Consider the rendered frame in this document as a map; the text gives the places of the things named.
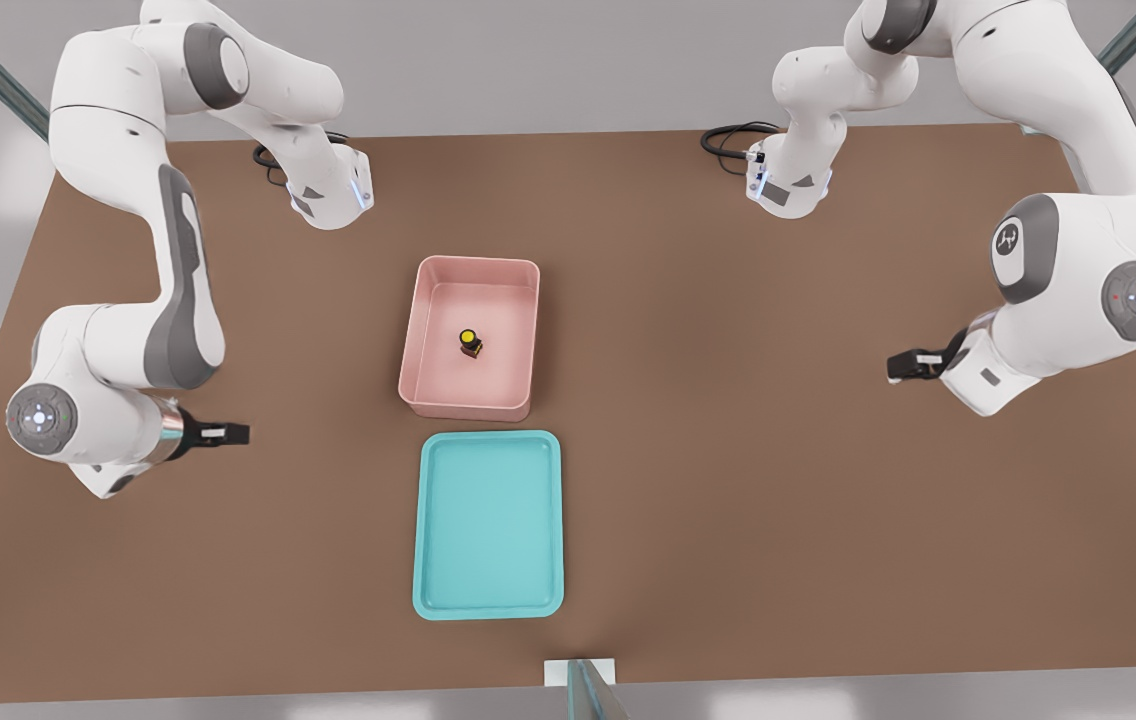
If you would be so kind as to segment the pink plastic box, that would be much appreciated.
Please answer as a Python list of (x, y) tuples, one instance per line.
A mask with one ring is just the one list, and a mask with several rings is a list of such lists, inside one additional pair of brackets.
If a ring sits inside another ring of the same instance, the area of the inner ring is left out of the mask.
[(540, 269), (523, 259), (431, 256), (418, 266), (400, 397), (414, 415), (531, 415)]

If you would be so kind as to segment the pale blue-green tray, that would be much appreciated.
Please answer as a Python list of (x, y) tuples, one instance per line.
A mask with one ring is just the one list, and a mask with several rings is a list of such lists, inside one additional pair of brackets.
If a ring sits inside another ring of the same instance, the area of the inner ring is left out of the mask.
[(565, 596), (562, 446), (548, 430), (437, 433), (421, 447), (414, 610), (548, 618)]

